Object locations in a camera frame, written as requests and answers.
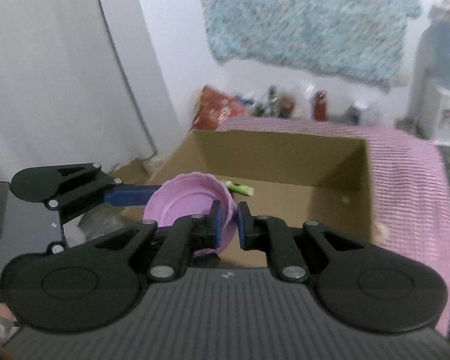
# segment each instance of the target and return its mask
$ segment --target red snack bag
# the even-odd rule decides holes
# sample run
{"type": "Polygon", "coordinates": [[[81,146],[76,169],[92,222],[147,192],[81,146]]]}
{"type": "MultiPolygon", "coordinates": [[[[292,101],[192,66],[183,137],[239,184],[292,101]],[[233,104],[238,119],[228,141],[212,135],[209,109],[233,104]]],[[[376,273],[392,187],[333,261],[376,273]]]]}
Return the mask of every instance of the red snack bag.
{"type": "Polygon", "coordinates": [[[193,128],[215,130],[224,120],[243,115],[245,107],[234,97],[205,86],[200,94],[197,116],[193,128]]]}

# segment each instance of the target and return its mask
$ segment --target pink striped cloth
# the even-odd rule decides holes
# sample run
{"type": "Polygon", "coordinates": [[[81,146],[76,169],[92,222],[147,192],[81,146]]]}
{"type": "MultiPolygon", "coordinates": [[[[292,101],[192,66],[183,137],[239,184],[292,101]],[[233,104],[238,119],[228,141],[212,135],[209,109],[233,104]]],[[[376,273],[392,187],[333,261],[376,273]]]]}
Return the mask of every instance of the pink striped cloth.
{"type": "Polygon", "coordinates": [[[349,127],[308,119],[235,117],[218,131],[249,130],[365,138],[370,146],[376,220],[390,229],[383,247],[420,261],[445,280],[448,303],[437,325],[450,328],[450,189],[430,142],[382,127],[349,127]]]}

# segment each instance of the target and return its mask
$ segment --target white door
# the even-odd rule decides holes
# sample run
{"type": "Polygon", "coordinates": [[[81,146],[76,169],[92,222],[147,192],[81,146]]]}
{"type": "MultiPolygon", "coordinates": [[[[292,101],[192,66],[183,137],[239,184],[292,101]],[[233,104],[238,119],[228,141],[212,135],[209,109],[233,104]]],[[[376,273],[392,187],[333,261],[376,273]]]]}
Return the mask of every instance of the white door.
{"type": "Polygon", "coordinates": [[[0,0],[0,179],[154,150],[99,0],[0,0]]]}

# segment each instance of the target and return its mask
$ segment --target red bottle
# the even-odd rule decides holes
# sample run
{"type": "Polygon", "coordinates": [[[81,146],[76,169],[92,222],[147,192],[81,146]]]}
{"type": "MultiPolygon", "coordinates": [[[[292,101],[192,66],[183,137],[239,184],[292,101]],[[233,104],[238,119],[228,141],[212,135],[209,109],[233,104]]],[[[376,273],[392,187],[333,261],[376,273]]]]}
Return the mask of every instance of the red bottle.
{"type": "Polygon", "coordinates": [[[313,118],[319,122],[327,121],[327,92],[315,93],[313,118]]]}

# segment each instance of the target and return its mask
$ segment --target bottle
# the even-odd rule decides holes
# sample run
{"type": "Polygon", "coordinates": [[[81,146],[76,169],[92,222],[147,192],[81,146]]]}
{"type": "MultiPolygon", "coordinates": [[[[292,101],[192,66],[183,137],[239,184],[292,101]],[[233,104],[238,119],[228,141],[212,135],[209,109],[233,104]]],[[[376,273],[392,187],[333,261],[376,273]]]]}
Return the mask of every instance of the bottle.
{"type": "Polygon", "coordinates": [[[280,96],[280,117],[289,119],[295,109],[295,97],[289,92],[284,92],[280,96]]]}
{"type": "Polygon", "coordinates": [[[277,117],[280,114],[280,101],[277,96],[277,88],[275,86],[270,86],[268,88],[268,103],[267,103],[269,116],[277,117]]]}
{"type": "Polygon", "coordinates": [[[313,118],[319,122],[327,121],[327,92],[320,91],[315,93],[313,118]]]}
{"type": "Polygon", "coordinates": [[[312,103],[314,103],[315,86],[310,82],[300,81],[293,88],[293,93],[295,95],[295,109],[293,111],[293,116],[312,119],[312,103]]]}

